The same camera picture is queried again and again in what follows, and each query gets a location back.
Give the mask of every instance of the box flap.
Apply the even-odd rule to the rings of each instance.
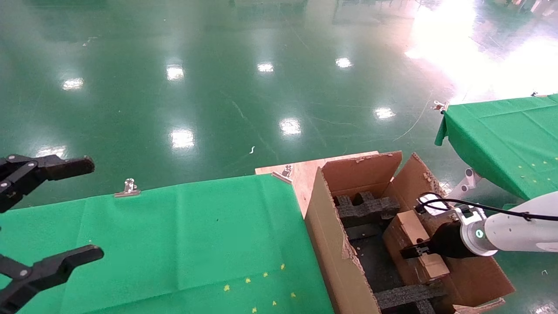
[[[324,178],[333,196],[340,191],[387,183],[401,164],[401,152],[365,156],[327,162],[322,168]]]
[[[376,298],[349,244],[321,169],[316,172],[305,221],[335,312],[379,314]]]
[[[442,192],[438,179],[430,172],[416,153],[411,155],[401,171],[395,176],[393,187],[399,191],[401,196],[399,201],[402,201],[408,209],[414,208],[420,194],[425,192]]]
[[[393,189],[386,193],[397,194],[401,211],[405,208],[412,210],[421,193],[440,193],[438,180],[414,153],[397,174],[392,186]],[[420,215],[420,220],[429,236],[432,236],[442,223],[451,221],[448,217],[434,218],[427,215]],[[443,278],[442,282],[453,304],[475,307],[515,291],[492,257],[444,258],[444,261],[450,275]]]

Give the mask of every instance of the table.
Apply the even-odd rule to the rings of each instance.
[[[449,106],[448,137],[483,178],[525,200],[558,190],[558,94]]]
[[[292,186],[271,175],[13,210],[0,225],[0,251],[27,265],[105,252],[22,314],[333,314]]]

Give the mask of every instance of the black cable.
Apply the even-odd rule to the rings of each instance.
[[[438,199],[431,199],[429,201],[423,202],[423,201],[420,200],[420,197],[419,197],[418,202],[419,202],[419,206],[421,206],[421,207],[427,206],[427,207],[430,207],[430,208],[434,208],[436,210],[447,211],[448,209],[446,209],[446,208],[439,208],[439,207],[435,207],[435,206],[432,206],[432,205],[429,205],[429,204],[438,203],[438,202],[452,202],[452,203],[459,203],[459,204],[470,205],[470,206],[482,208],[486,211],[493,211],[493,212],[504,213],[504,214],[507,214],[507,215],[510,215],[510,216],[522,217],[527,221],[530,221],[531,219],[558,221],[558,216],[536,215],[536,214],[530,214],[529,212],[506,211],[506,210],[503,210],[501,208],[496,208],[496,207],[482,205],[482,204],[476,204],[476,203],[473,203],[473,202],[463,201],[463,200],[460,200],[460,199],[443,198],[443,197],[440,197],[440,195],[437,194],[437,193],[423,193],[421,196],[424,196],[426,194],[433,194],[433,195],[435,195],[439,198]]]

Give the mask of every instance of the metal bracket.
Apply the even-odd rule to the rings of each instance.
[[[461,199],[469,190],[476,188],[481,179],[482,177],[473,168],[466,169],[465,178],[448,194],[447,198]]]
[[[127,196],[136,196],[141,193],[140,190],[137,189],[138,186],[134,184],[134,179],[128,178],[124,181],[124,191],[118,192],[114,194],[114,197],[127,197]]]
[[[292,174],[292,165],[286,165],[282,173],[279,173],[277,171],[271,173],[272,176],[279,178],[280,180],[288,184],[292,184],[291,174]]]

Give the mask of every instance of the metal clip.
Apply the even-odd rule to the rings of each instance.
[[[128,178],[124,181],[124,191],[118,192],[114,194],[114,197],[126,197],[126,196],[135,196],[141,193],[140,190],[137,189],[138,186],[134,184],[134,179]]]
[[[272,176],[279,178],[288,184],[292,184],[291,174],[292,174],[292,165],[286,165],[282,173],[279,173],[277,171],[271,173]]]
[[[430,107],[430,109],[438,110],[441,113],[444,113],[444,111],[448,110],[449,105],[449,102],[441,103],[439,101],[434,101],[434,106]]]

